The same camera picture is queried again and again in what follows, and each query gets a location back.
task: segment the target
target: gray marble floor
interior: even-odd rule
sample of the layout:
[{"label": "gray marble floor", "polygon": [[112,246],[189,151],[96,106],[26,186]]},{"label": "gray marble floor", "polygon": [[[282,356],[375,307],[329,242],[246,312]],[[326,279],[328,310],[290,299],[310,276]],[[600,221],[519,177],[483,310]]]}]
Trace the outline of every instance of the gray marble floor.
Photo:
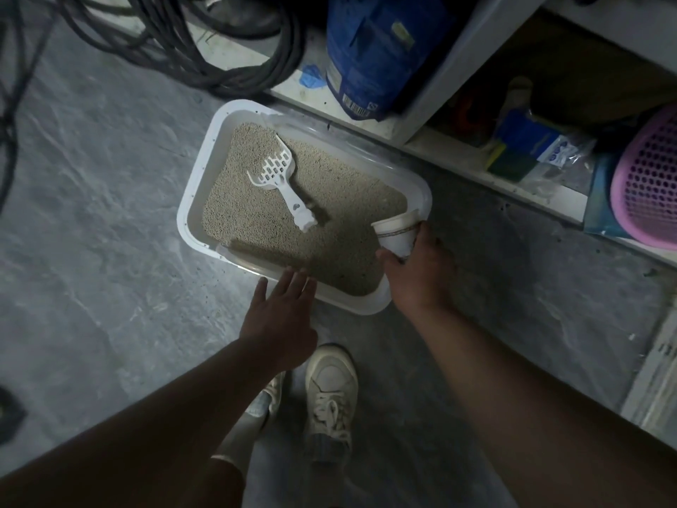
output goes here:
[{"label": "gray marble floor", "polygon": [[[27,6],[35,40],[44,8]],[[255,279],[189,249],[175,222],[221,103],[100,53],[63,24],[55,28],[21,106],[16,184],[0,219],[0,384],[29,413],[16,439],[0,448],[0,473],[236,338]],[[620,409],[675,283],[672,271],[332,131],[427,179],[432,224],[458,257],[456,295],[466,313]],[[433,360],[394,307],[359,317],[317,303],[313,324],[322,342],[350,349],[360,374],[347,506],[512,506]],[[302,377],[294,371],[277,423],[255,447],[246,507],[296,504]]]}]

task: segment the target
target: person's left arm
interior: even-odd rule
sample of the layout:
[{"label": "person's left arm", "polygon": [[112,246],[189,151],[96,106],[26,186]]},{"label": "person's left arm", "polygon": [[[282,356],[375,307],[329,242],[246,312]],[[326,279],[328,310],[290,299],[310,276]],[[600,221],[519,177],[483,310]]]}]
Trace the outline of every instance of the person's left arm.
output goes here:
[{"label": "person's left arm", "polygon": [[261,278],[240,338],[147,398],[0,479],[0,505],[174,506],[252,399],[315,350],[317,281]]}]

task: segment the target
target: beige granular litter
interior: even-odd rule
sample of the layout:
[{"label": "beige granular litter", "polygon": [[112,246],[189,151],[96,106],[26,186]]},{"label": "beige granular litter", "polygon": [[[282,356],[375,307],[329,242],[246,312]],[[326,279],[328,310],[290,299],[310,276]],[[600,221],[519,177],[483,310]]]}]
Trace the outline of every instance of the beige granular litter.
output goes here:
[{"label": "beige granular litter", "polygon": [[306,267],[318,281],[363,296],[383,275],[370,223],[406,212],[407,200],[382,181],[316,147],[285,139],[296,161],[291,185],[318,225],[302,233],[276,189],[254,187],[264,159],[279,151],[272,129],[244,123],[233,132],[225,162],[205,204],[207,234],[234,250],[278,265]]}]

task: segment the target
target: litter scoop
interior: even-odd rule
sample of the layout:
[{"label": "litter scoop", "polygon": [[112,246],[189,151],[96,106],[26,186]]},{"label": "litter scoop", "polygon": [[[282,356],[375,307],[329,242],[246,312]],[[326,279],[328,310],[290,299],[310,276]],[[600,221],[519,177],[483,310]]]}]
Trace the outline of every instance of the litter scoop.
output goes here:
[{"label": "litter scoop", "polygon": [[317,224],[317,219],[315,219],[312,211],[305,205],[303,200],[301,200],[289,184],[289,179],[291,178],[291,175],[294,174],[296,164],[294,163],[292,152],[286,144],[282,142],[282,139],[277,135],[275,138],[277,139],[277,142],[280,143],[282,151],[280,153],[275,153],[273,156],[269,156],[265,160],[260,175],[253,177],[252,174],[247,171],[247,176],[249,176],[249,181],[257,187],[266,190],[277,189],[280,191],[289,212],[294,218],[294,224],[305,233]]}]

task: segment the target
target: litter box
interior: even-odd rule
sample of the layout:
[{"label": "litter box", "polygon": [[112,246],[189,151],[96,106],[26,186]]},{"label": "litter box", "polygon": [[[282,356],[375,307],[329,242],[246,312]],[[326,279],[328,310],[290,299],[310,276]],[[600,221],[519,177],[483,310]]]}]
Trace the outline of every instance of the litter box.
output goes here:
[{"label": "litter box", "polygon": [[[305,141],[335,156],[346,165],[378,178],[407,198],[407,211],[417,208],[421,218],[427,219],[433,196],[428,184],[417,174],[396,167],[347,142],[339,141],[327,131],[309,127],[298,119],[254,101],[238,99],[229,101],[214,114],[179,205],[179,233],[193,249],[251,273],[266,276],[274,282],[282,275],[283,266],[232,250],[208,236],[202,227],[202,211],[216,178],[224,168],[233,131],[246,122],[273,128],[282,140]],[[320,282],[317,285],[317,298],[360,315],[376,314],[391,301],[390,286],[385,276],[381,278],[376,290],[366,296],[351,296]]]}]

